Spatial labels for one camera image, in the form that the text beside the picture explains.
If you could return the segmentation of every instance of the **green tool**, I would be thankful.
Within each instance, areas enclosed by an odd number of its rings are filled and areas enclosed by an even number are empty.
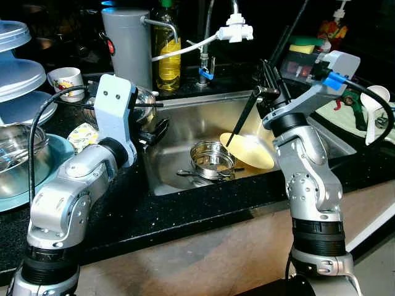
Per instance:
[[[360,102],[360,94],[355,92],[353,89],[347,88],[343,95],[341,96],[341,100],[345,105],[351,106],[352,111],[355,116],[355,127],[357,130],[366,131],[367,125],[364,119],[364,114],[362,113],[362,103]]]

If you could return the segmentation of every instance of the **stacked plates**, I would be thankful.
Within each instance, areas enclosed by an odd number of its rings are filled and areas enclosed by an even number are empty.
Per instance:
[[[0,20],[0,125],[31,123],[40,105],[50,97],[34,91],[46,80],[43,66],[32,60],[16,59],[11,51],[30,39],[24,23]],[[39,124],[48,120],[56,107],[50,105]]]

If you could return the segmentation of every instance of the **yellow sponge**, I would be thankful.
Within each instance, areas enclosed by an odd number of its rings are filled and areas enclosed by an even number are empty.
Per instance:
[[[294,45],[289,46],[290,51],[301,52],[303,54],[311,54],[314,51],[314,45]]]

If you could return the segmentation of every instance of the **bottle cap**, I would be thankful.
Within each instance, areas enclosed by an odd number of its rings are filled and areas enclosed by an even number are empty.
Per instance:
[[[172,0],[162,0],[162,7],[169,8],[173,5]]]

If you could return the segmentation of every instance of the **granite countertop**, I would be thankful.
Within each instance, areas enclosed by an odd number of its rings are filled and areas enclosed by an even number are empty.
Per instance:
[[[330,160],[344,192],[394,178],[394,146],[383,142],[374,149],[363,149],[364,139],[350,135],[318,115],[313,117],[358,151]],[[67,137],[83,122],[81,109],[60,105],[44,129]],[[121,170],[92,208],[82,264],[248,220],[253,218],[254,208],[274,212],[287,207],[280,171],[154,196],[149,192],[140,160],[141,157],[131,168]],[[28,205],[23,205],[0,213],[0,286],[9,283],[22,259],[28,212]]]

